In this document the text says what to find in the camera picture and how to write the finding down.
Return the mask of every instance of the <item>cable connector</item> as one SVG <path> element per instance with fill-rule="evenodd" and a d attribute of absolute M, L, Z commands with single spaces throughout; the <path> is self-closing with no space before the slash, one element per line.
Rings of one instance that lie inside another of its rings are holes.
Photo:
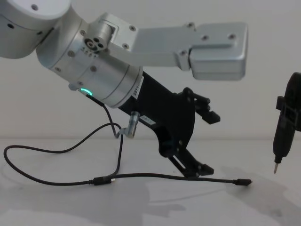
<path fill-rule="evenodd" d="M 237 179 L 234 180 L 234 184 L 238 186 L 249 186 L 252 183 L 250 179 Z"/>
<path fill-rule="evenodd" d="M 100 178 L 94 178 L 92 180 L 92 184 L 95 186 L 99 186 L 99 185 L 107 185 L 107 184 L 111 184 L 112 183 L 112 179 L 107 179 L 106 177 L 100 177 Z"/>

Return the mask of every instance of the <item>metal probe tip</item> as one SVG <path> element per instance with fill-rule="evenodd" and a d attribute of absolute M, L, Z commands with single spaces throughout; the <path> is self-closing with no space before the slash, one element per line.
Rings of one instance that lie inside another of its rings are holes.
<path fill-rule="evenodd" d="M 275 168 L 274 168 L 274 174 L 276 174 L 276 173 L 277 173 L 278 165 L 279 165 L 279 163 L 276 163 L 276 164 L 275 164 Z"/>

